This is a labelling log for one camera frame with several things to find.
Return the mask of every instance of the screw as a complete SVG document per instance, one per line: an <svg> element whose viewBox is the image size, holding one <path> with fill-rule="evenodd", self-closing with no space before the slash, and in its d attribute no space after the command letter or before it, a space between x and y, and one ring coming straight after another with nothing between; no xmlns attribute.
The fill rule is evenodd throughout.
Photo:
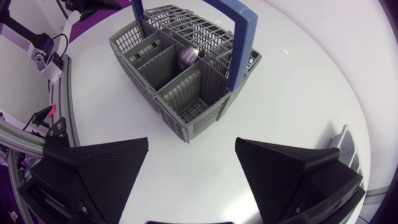
<svg viewBox="0 0 398 224"><path fill-rule="evenodd" d="M43 62L44 61L44 56L42 54L40 54L40 53L37 53L35 55L35 61L36 62Z"/></svg>

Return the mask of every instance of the white table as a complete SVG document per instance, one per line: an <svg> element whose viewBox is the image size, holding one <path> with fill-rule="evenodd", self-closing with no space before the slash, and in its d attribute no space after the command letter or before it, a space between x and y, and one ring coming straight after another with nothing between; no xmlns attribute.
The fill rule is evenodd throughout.
<svg viewBox="0 0 398 224"><path fill-rule="evenodd" d="M149 152L120 223L246 223L258 219L254 197L234 151L238 136L323 148L348 123L367 189L368 129L344 76L322 48L282 13L260 0L243 3L259 16L253 47L262 60L225 116L190 144L180 140L149 106L111 50L108 38L134 20L130 7L69 45L81 144L149 139ZM144 1L144 9L166 4L193 10L211 22L220 20L221 27L233 30L231 20L202 1ZM71 14L64 33L70 33L78 16ZM349 223L355 222L362 202Z"/></svg>

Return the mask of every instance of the basket handle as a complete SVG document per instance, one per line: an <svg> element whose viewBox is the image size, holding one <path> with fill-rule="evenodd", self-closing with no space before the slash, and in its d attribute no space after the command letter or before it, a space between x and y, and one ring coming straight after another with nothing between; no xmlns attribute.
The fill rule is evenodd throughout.
<svg viewBox="0 0 398 224"><path fill-rule="evenodd" d="M256 33L257 14L238 0L204 0L235 22L234 47L229 65L227 87L235 91L244 80L246 67L250 59L254 34ZM142 0L132 0L132 9L136 20L144 16Z"/></svg>

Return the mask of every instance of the grid mesh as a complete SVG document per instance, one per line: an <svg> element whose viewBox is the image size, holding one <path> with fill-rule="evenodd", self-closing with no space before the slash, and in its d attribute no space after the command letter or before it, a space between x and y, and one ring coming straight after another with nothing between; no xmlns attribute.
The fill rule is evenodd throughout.
<svg viewBox="0 0 398 224"><path fill-rule="evenodd" d="M139 22L132 22L124 30L119 31L119 35L113 36L112 41L119 47L122 53L126 53L143 40L143 32Z"/></svg>
<svg viewBox="0 0 398 224"><path fill-rule="evenodd" d="M146 10L144 20L172 36L184 45L192 45L208 56L210 63L226 78L229 75L233 49L233 34L195 15L192 11L168 5ZM259 59L252 49L248 72Z"/></svg>

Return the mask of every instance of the gray plastic basket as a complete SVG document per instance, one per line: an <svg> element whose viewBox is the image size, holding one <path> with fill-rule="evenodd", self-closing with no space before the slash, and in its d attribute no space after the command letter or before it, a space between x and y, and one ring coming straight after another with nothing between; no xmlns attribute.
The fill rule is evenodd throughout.
<svg viewBox="0 0 398 224"><path fill-rule="evenodd" d="M243 82L230 91L233 34L176 6L147 10L109 41L133 84L185 142L224 115L261 59L252 49ZM177 55L185 45L200 49L200 57L179 73Z"/></svg>

